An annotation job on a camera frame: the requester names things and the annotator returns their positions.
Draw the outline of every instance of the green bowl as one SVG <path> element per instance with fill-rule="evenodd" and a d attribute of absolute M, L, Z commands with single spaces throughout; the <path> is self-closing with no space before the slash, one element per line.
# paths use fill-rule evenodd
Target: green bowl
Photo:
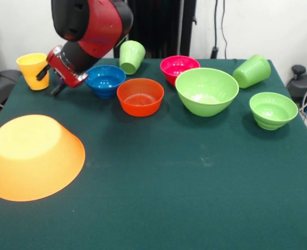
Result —
<path fill-rule="evenodd" d="M 239 92 L 237 81 L 217 69 L 190 69 L 175 82 L 178 95 L 186 108 L 197 116 L 214 116 L 225 109 Z"/>
<path fill-rule="evenodd" d="M 267 130 L 283 127 L 298 114 L 298 107 L 291 99 L 272 92 L 254 95 L 249 105 L 257 124 Z"/>

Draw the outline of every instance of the cup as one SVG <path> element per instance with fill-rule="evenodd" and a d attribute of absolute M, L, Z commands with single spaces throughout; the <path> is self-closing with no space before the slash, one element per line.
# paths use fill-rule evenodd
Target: cup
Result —
<path fill-rule="evenodd" d="M 48 87 L 49 72 L 41 81 L 36 79 L 37 74 L 47 65 L 46 58 L 47 56 L 43 53 L 33 53 L 21 56 L 16 61 L 25 81 L 32 90 L 43 90 Z"/>
<path fill-rule="evenodd" d="M 120 48 L 120 68 L 126 74 L 135 74 L 145 56 L 145 48 L 137 41 L 126 41 Z"/>
<path fill-rule="evenodd" d="M 239 87 L 245 89 L 267 79 L 270 74 L 269 62 L 261 55 L 253 55 L 233 72 L 233 77 Z"/>

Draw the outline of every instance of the light green cup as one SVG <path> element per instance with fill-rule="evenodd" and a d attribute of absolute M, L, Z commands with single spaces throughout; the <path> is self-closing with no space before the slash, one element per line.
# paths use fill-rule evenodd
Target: light green cup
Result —
<path fill-rule="evenodd" d="M 137 41 L 126 41 L 120 47 L 120 68 L 126 74 L 135 74 L 145 56 L 145 48 Z"/>
<path fill-rule="evenodd" d="M 239 87 L 245 89 L 267 79 L 270 74 L 269 62 L 263 56 L 254 55 L 233 72 L 233 77 Z"/>
<path fill-rule="evenodd" d="M 237 81 L 229 74 L 210 68 L 183 72 L 175 82 L 186 108 L 197 116 L 214 116 L 225 109 L 239 92 Z"/>
<path fill-rule="evenodd" d="M 272 92 L 254 95 L 249 105 L 257 124 L 266 130 L 281 128 L 298 114 L 298 107 L 291 99 Z"/>

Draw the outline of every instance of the red bowl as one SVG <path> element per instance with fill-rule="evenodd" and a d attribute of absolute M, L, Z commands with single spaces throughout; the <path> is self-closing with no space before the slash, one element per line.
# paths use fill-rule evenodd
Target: red bowl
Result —
<path fill-rule="evenodd" d="M 160 64 L 160 69 L 172 86 L 175 86 L 175 80 L 182 72 L 194 68 L 200 68 L 200 63 L 188 56 L 170 56 Z"/>

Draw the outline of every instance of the plastic bowl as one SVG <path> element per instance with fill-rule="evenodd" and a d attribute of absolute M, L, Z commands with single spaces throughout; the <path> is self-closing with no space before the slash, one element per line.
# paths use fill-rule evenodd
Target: plastic bowl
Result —
<path fill-rule="evenodd" d="M 0 127 L 0 198 L 26 202 L 52 195 L 80 173 L 80 140 L 51 117 L 28 115 Z"/>
<path fill-rule="evenodd" d="M 182 72 L 194 68 L 200 68 L 200 63 L 188 56 L 170 56 L 160 64 L 160 69 L 172 86 L 175 86 L 175 80 Z"/>
<path fill-rule="evenodd" d="M 117 91 L 122 109 L 131 116 L 154 114 L 164 97 L 164 88 L 158 82 L 136 78 L 125 81 Z"/>
<path fill-rule="evenodd" d="M 90 69 L 85 83 L 103 99 L 116 96 L 117 88 L 126 80 L 126 73 L 116 66 L 101 65 Z"/>
<path fill-rule="evenodd" d="M 290 98 L 272 92 L 254 95 L 249 105 L 257 124 L 266 130 L 281 128 L 298 114 L 298 107 Z"/>
<path fill-rule="evenodd" d="M 186 108 L 204 117 L 221 112 L 239 92 L 232 76 L 211 68 L 187 70 L 176 79 L 175 87 Z"/>

